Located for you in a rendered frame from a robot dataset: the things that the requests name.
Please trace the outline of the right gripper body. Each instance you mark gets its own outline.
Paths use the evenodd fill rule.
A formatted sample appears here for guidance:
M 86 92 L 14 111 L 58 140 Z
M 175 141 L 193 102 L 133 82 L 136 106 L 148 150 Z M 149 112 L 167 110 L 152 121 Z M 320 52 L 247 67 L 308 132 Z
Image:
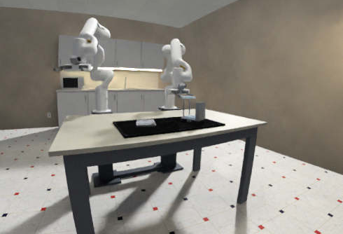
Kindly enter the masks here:
M 65 69 L 65 71 L 80 71 L 81 70 L 81 65 L 89 65 L 89 70 L 91 71 L 91 64 L 65 64 L 65 65 L 69 65 L 70 69 Z

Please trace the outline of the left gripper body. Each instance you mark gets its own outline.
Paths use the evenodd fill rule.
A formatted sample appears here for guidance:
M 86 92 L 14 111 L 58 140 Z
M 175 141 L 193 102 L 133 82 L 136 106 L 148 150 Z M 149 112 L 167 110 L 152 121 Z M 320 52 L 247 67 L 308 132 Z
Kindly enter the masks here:
M 172 88 L 172 89 L 168 89 L 168 94 L 169 95 L 174 95 L 174 91 L 177 91 L 179 89 L 176 89 L 176 88 Z M 188 93 L 190 94 L 190 89 L 184 89 L 185 91 L 188 91 Z M 187 94 L 187 93 L 181 93 L 182 90 L 180 90 L 180 93 L 179 94 Z

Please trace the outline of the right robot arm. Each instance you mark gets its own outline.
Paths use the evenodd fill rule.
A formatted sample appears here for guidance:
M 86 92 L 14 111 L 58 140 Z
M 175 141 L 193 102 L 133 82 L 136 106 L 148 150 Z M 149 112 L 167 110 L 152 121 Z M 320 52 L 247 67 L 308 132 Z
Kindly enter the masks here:
M 104 50 L 98 41 L 108 41 L 111 35 L 107 28 L 101 26 L 96 19 L 90 18 L 85 23 L 79 38 L 73 40 L 73 55 L 70 57 L 72 64 L 85 64 L 86 56 L 94 56 L 94 64 L 90 72 L 93 81 L 103 81 L 95 88 L 95 106 L 93 113 L 108 113 L 107 88 L 113 80 L 114 73 L 111 69 L 99 69 L 104 62 Z M 87 43 L 87 44 L 86 44 Z

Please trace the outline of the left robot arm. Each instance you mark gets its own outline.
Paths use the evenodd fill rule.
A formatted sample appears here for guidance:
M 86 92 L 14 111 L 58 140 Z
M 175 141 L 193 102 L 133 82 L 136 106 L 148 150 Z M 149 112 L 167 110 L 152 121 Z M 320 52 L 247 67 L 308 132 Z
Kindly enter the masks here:
M 176 88 L 184 90 L 185 83 L 192 80 L 192 72 L 190 66 L 181 59 L 181 55 L 186 51 L 183 44 L 178 39 L 173 39 L 170 45 L 165 45 L 162 48 L 162 54 L 167 58 L 167 67 L 161 73 L 160 79 L 163 82 L 172 82 L 164 88 L 164 106 L 162 109 L 177 109 L 174 106 L 175 95 L 169 95 L 168 89 Z M 185 72 L 183 72 L 183 70 Z

